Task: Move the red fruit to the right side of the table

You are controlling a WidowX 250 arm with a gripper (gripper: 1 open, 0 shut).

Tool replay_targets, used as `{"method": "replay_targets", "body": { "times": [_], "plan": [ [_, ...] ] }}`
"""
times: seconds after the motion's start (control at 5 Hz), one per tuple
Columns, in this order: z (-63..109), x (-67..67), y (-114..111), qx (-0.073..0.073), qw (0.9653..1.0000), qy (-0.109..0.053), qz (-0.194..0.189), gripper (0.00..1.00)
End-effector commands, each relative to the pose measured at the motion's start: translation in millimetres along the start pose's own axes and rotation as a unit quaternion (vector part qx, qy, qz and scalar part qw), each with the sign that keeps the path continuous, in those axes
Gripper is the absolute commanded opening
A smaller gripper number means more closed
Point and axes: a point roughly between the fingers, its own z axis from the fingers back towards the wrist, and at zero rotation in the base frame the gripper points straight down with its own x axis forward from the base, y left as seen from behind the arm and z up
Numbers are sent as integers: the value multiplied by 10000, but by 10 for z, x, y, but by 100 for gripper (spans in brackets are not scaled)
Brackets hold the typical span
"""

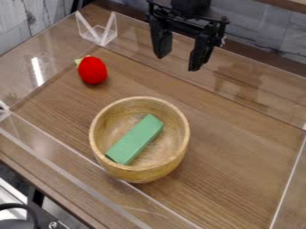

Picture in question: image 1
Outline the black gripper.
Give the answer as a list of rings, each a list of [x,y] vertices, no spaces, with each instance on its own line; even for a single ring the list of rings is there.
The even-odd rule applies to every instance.
[[[194,38],[187,70],[198,71],[210,60],[214,47],[225,43],[229,17],[210,11],[212,0],[170,0],[170,5],[157,0],[147,3],[154,54],[162,59],[171,53],[174,33]]]

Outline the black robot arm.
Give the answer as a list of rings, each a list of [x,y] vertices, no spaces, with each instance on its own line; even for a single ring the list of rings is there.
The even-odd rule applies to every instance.
[[[226,39],[226,16],[210,16],[212,0],[171,0],[166,6],[155,0],[147,0],[146,18],[151,28],[153,51],[162,59],[173,51],[174,33],[195,39],[190,52],[190,72],[201,69],[210,60],[214,47],[222,47]]]

